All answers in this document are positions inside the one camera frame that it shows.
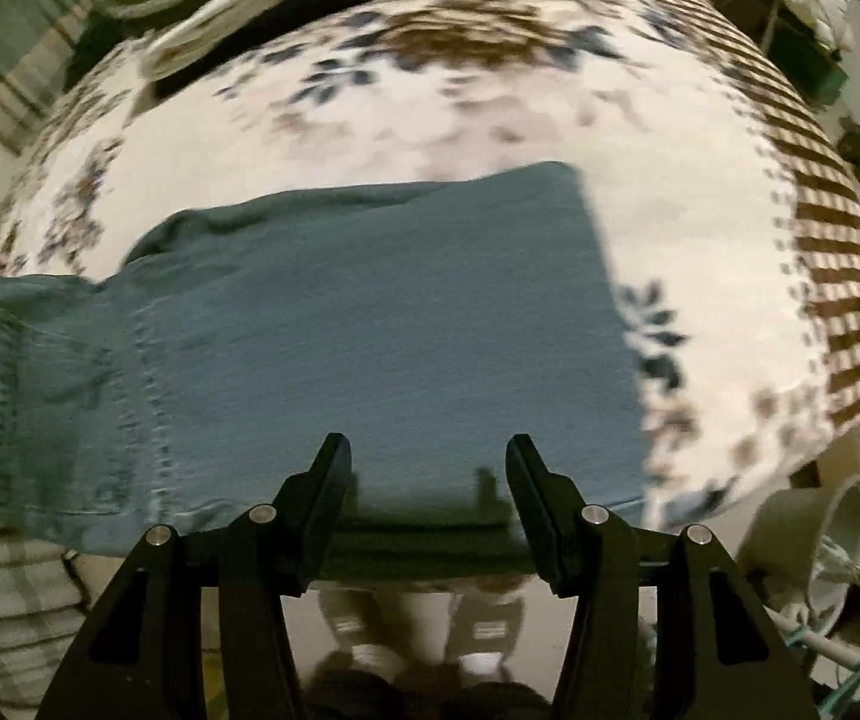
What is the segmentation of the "blue denim jeans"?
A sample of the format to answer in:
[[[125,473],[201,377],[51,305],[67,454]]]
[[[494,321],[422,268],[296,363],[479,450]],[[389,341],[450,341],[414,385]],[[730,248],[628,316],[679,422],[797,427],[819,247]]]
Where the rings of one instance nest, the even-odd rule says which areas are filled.
[[[517,572],[508,440],[638,522],[642,421],[562,163],[183,211],[105,280],[0,278],[0,522],[89,554],[223,527],[340,433],[329,577]]]

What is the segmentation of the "green metal rack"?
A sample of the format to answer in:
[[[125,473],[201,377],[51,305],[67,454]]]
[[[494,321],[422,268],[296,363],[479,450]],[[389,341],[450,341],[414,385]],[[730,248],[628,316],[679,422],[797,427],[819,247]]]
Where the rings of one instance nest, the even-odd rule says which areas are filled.
[[[835,683],[825,697],[817,700],[819,717],[845,718],[848,712],[860,710],[860,648],[817,634],[770,608],[766,608],[766,614],[791,652],[813,656],[816,665],[821,661],[832,665]]]

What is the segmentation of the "floral bed blanket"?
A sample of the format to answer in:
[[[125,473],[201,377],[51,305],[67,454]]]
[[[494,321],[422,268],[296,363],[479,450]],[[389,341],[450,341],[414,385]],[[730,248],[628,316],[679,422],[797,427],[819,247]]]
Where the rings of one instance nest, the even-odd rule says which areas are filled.
[[[142,50],[55,101],[0,211],[2,275],[98,275],[183,208],[557,160],[642,368],[649,522],[724,511],[860,423],[858,194],[706,0],[376,0],[236,37],[150,110]]]

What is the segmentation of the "folded black garment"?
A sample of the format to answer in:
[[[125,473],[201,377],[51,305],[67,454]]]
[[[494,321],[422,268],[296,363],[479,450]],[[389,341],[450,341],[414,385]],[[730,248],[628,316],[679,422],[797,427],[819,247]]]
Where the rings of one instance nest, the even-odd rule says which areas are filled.
[[[158,94],[166,98],[169,94],[176,93],[181,86],[189,85],[194,78],[199,78],[200,75],[219,67],[233,57],[238,57],[248,50],[257,49],[262,44],[270,43],[290,32],[298,31],[314,21],[337,15],[348,8],[365,5],[368,2],[373,0],[285,0],[283,4],[272,8],[235,34],[223,39],[210,54],[206,54],[195,64],[159,82],[147,83],[158,86]]]

